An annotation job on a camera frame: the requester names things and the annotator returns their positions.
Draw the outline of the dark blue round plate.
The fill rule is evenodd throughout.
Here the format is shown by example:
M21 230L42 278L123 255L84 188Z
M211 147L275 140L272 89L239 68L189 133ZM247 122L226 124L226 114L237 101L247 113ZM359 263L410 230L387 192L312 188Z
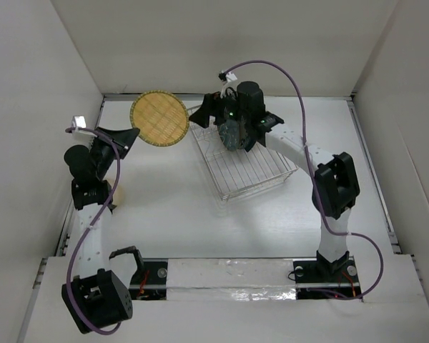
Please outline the dark blue round plate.
M217 128L221 142L228 151L236 151L242 148L241 129L238 121L229 119Z

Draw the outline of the yellow woven round plate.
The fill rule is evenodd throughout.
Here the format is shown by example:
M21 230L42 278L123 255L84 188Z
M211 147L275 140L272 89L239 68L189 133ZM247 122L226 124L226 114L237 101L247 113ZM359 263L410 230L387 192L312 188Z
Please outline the yellow woven round plate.
M158 147L180 142L189 129L186 106L174 94L153 90L139 95L131 105L129 120L139 138Z

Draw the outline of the teal square plate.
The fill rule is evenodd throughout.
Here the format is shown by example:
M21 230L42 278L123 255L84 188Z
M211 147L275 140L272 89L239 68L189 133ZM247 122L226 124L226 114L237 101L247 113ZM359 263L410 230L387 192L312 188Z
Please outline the teal square plate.
M256 144L256 139L254 137L250 137L250 136L247 137L245 139L244 150L246 152L249 152L254 147L255 144Z

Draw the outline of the small cream plate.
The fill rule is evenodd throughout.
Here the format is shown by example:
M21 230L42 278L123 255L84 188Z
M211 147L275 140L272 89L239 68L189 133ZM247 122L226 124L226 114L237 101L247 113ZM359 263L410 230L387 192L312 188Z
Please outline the small cream plate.
M124 201L124 190L120 183L116 186L113 197L112 197L112 203L111 208L115 209L117 207L120 207L122 205L122 202Z

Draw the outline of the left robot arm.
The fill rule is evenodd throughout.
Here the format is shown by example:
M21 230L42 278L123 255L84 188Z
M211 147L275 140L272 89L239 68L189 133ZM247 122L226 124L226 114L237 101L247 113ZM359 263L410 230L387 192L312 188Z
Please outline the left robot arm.
M113 251L109 245L119 179L108 182L105 175L111 165L121 164L139 130L70 127L67 132L91 134L92 143L74 145L64 154L73 177L71 195L76 220L72 232L78 241L71 253L61 296L82 334L108 336L132 318L130 284L145 281L148 276L138 248Z

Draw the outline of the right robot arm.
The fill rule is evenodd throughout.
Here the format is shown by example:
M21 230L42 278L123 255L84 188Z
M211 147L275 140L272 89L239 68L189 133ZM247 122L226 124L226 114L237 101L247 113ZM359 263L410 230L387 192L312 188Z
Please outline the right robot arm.
M253 81L237 88L205 94L189 120L208 128L214 124L229 151L250 151L256 144L276 151L309 176L312 203L321 216L321 238L316 253L319 278L332 281L349 257L347 222L360 194L353 158L346 152L333 154L309 144L284 119L268 111L264 94Z

